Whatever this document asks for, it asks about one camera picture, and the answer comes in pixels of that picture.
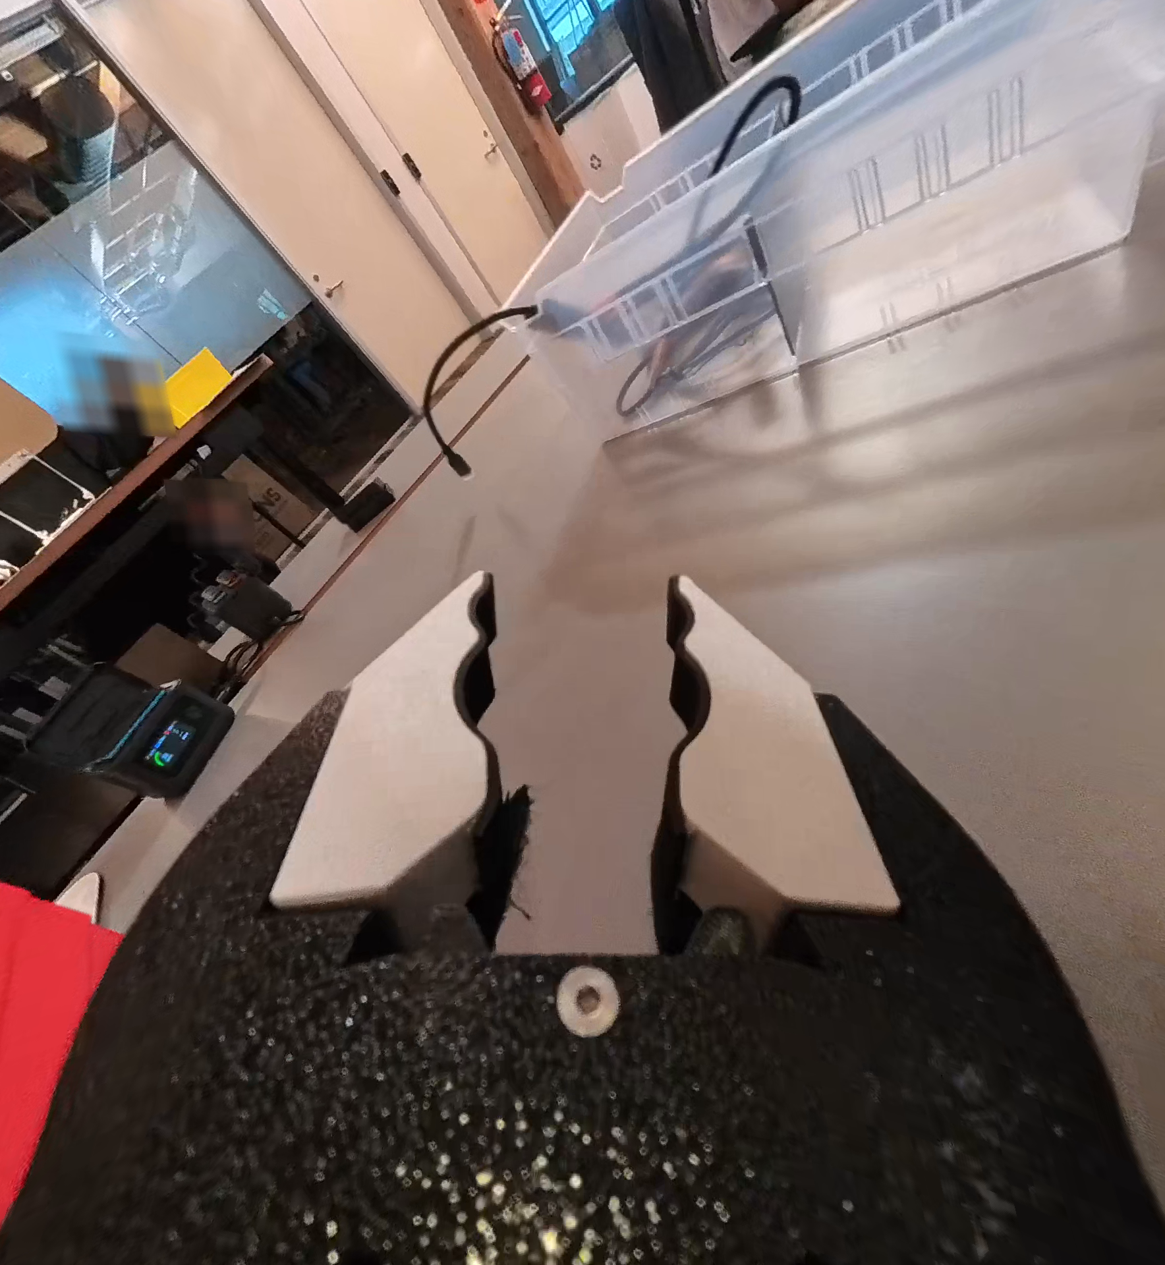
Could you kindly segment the wooden pillar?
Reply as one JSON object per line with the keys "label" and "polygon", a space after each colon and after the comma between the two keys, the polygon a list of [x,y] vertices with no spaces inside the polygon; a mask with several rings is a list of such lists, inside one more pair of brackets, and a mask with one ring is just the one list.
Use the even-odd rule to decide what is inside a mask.
{"label": "wooden pillar", "polygon": [[543,105],[528,105],[496,51],[496,3],[439,3],[461,53],[458,66],[475,91],[496,141],[523,192],[555,232],[581,202],[585,187]]}

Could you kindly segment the yellow plastic bin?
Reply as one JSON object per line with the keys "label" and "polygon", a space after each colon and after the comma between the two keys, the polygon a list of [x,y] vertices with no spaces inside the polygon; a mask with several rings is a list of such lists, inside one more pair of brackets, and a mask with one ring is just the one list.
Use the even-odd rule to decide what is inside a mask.
{"label": "yellow plastic bin", "polygon": [[230,384],[234,374],[206,346],[179,370],[164,378],[164,404],[176,429],[187,427],[206,410]]}

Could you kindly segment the black label printer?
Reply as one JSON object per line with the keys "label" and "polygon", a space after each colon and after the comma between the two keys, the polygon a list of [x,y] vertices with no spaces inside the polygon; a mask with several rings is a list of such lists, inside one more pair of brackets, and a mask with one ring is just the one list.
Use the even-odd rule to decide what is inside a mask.
{"label": "black label printer", "polygon": [[38,766],[101,779],[143,799],[179,799],[236,713],[185,680],[151,686],[115,665],[87,671],[25,743]]}

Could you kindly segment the plain cardboard box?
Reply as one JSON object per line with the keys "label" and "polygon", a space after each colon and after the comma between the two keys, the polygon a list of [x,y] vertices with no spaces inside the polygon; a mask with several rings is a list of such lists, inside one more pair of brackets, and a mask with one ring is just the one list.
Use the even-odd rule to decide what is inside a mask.
{"label": "plain cardboard box", "polygon": [[223,678],[219,659],[163,625],[148,629],[115,665],[154,688],[185,683],[205,695],[214,695]]}

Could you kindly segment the red fire extinguisher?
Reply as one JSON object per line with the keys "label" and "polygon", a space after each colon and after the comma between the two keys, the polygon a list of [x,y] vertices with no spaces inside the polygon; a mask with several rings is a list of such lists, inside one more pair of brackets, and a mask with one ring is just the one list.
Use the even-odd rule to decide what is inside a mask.
{"label": "red fire extinguisher", "polygon": [[525,110],[532,116],[543,114],[553,104],[553,88],[519,29],[500,14],[490,19],[490,49]]}

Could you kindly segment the white recycling bin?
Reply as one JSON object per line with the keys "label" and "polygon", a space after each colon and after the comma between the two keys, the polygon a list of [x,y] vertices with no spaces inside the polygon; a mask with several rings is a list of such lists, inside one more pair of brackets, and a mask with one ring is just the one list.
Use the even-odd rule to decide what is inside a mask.
{"label": "white recycling bin", "polygon": [[569,105],[559,132],[585,191],[616,192],[624,166],[659,138],[644,77],[629,58]]}

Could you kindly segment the office chair with dark jacket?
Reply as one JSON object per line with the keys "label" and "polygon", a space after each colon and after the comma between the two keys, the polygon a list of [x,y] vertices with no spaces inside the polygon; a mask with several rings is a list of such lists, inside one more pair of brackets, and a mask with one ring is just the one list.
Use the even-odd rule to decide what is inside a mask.
{"label": "office chair with dark jacket", "polygon": [[616,3],[613,10],[661,133],[727,88],[708,3]]}

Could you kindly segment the clear plastic bin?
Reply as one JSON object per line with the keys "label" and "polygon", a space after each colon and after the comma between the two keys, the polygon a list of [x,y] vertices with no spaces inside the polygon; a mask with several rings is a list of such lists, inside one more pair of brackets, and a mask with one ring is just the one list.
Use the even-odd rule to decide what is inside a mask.
{"label": "clear plastic bin", "polygon": [[504,321],[603,439],[1120,245],[1165,3],[855,3],[585,195]]}

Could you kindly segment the white door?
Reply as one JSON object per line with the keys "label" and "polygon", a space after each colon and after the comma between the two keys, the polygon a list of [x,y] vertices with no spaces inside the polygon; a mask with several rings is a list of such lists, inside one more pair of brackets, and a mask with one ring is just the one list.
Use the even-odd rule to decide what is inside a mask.
{"label": "white door", "polygon": [[441,3],[253,10],[461,307],[501,309],[548,218]]}
{"label": "white door", "polygon": [[113,66],[419,410],[439,352],[474,316],[255,5],[81,11]]}

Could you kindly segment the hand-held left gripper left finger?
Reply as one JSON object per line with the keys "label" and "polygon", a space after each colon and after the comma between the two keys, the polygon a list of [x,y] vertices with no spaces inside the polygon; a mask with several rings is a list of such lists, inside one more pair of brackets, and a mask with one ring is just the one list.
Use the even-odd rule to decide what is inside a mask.
{"label": "hand-held left gripper left finger", "polygon": [[475,571],[352,677],[270,889],[281,912],[363,909],[417,941],[461,909],[487,941],[511,907],[531,795],[507,796],[496,575]]}

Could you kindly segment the small black equipment box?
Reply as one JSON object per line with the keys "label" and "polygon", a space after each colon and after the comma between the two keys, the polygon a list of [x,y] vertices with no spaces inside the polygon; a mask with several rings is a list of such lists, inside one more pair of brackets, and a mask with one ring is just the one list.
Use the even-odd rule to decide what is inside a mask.
{"label": "small black equipment box", "polygon": [[221,571],[198,594],[198,609],[217,636],[234,631],[248,641],[273,639],[297,615],[288,597],[243,571]]}

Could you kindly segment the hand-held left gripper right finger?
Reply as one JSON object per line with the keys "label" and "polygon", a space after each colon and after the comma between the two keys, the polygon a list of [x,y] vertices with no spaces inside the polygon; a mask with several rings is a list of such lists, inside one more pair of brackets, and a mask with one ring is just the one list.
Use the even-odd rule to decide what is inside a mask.
{"label": "hand-held left gripper right finger", "polygon": [[668,581],[668,757],[652,936],[685,952],[717,909],[771,947],[795,915],[896,919],[903,897],[811,683],[695,581]]}

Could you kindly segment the long brown desk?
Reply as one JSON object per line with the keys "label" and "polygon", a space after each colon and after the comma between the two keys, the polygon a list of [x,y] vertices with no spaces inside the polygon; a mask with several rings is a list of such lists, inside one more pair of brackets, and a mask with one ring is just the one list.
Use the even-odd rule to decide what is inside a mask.
{"label": "long brown desk", "polygon": [[233,374],[233,381],[176,436],[163,441],[149,455],[133,466],[121,481],[117,481],[100,500],[61,527],[50,543],[43,545],[17,575],[0,587],[0,620],[15,607],[39,581],[49,579],[54,570],[73,556],[93,535],[110,520],[124,514],[144,493],[154,493],[164,479],[174,478],[179,466],[195,459],[198,446],[206,441],[212,427],[240,404],[240,399],[256,385],[275,360],[265,352]]}

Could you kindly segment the red plastic bin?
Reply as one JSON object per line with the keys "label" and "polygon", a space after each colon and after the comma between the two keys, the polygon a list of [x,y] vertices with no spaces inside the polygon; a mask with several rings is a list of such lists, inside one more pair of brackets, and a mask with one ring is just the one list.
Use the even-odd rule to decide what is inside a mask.
{"label": "red plastic bin", "polygon": [[21,1196],[73,1039],[124,935],[0,883],[0,1228]]}

